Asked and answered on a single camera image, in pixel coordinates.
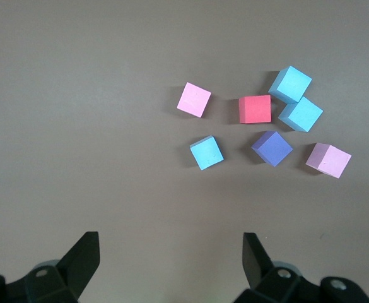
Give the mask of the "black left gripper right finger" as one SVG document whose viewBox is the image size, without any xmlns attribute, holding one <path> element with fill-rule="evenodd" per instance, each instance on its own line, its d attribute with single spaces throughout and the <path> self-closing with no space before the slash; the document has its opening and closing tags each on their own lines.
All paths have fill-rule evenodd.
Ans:
<svg viewBox="0 0 369 303">
<path fill-rule="evenodd" d="M 255 233 L 243 234 L 242 266 L 249 288 L 235 302 L 369 302 L 347 278 L 328 276 L 314 285 L 290 267 L 275 265 Z"/>
</svg>

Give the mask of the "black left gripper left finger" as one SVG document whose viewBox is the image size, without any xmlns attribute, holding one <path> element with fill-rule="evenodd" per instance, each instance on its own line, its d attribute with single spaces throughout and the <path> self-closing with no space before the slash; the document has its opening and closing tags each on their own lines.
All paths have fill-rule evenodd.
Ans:
<svg viewBox="0 0 369 303">
<path fill-rule="evenodd" d="M 0 302 L 77 302 L 99 264 L 99 234 L 86 232 L 60 260 L 37 265 L 12 283 L 0 275 Z"/>
</svg>

